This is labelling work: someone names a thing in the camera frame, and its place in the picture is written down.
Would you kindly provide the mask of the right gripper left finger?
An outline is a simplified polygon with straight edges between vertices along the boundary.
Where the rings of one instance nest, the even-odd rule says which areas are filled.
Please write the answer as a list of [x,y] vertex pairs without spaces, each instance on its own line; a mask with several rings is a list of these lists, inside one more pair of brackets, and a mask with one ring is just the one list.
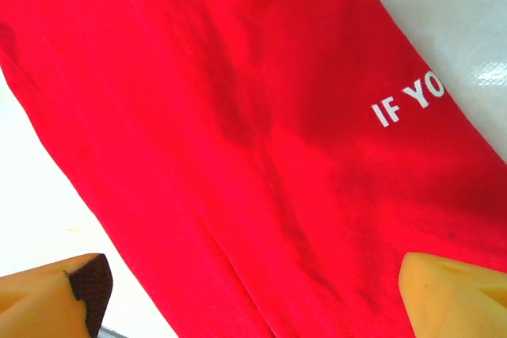
[[96,337],[112,293],[103,253],[89,253],[1,278],[1,336]]

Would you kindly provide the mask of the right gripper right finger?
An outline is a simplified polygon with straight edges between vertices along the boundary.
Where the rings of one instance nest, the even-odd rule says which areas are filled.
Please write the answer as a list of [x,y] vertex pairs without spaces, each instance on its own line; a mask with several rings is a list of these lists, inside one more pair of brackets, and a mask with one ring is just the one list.
[[506,336],[504,272],[408,253],[398,287],[416,337]]

